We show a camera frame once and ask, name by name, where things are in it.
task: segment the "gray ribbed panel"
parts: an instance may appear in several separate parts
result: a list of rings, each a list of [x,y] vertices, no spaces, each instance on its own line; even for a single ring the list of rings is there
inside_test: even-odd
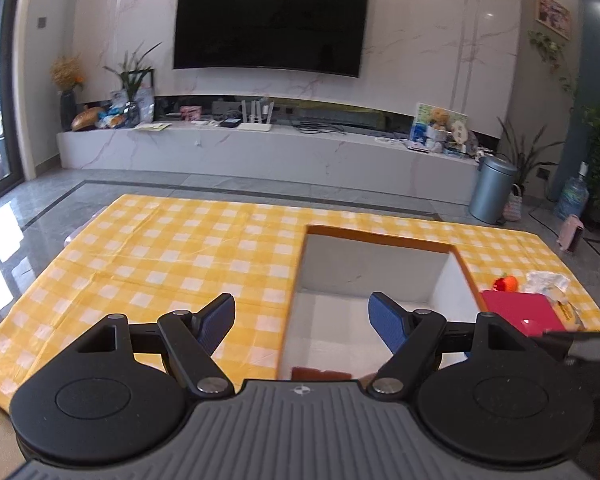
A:
[[[229,400],[204,402],[180,434],[133,463],[62,471],[36,462],[13,480],[590,480],[573,463],[500,472],[432,443],[407,407],[369,399],[355,383],[250,381]]]

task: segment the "open white box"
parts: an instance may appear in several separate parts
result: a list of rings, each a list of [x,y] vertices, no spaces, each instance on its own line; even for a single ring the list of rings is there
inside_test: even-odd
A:
[[[429,308],[475,322],[486,310],[452,245],[309,226],[278,377],[294,367],[375,373],[391,352],[369,323],[368,299],[384,292],[407,310]],[[448,354],[443,366],[464,359]]]

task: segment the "dark teal wall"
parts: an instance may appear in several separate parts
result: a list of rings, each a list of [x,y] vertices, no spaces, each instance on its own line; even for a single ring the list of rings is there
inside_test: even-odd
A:
[[[578,174],[580,163],[587,156],[589,127],[584,125],[583,108],[600,104],[600,0],[581,0],[582,47],[578,95],[571,115],[560,165],[555,172],[551,197],[556,199],[565,181]]]

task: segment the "tv screen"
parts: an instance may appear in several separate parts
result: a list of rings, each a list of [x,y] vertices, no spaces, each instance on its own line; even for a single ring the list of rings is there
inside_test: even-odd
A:
[[[174,68],[358,76],[367,0],[179,0]]]

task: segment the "water bottle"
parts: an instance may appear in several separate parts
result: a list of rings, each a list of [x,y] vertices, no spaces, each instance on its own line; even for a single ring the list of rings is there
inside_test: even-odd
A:
[[[572,176],[564,184],[560,200],[554,209],[554,215],[560,220],[565,220],[569,215],[576,215],[579,218],[584,211],[587,200],[589,200],[589,191],[584,182],[588,169],[589,167],[583,162],[580,165],[578,176]]]

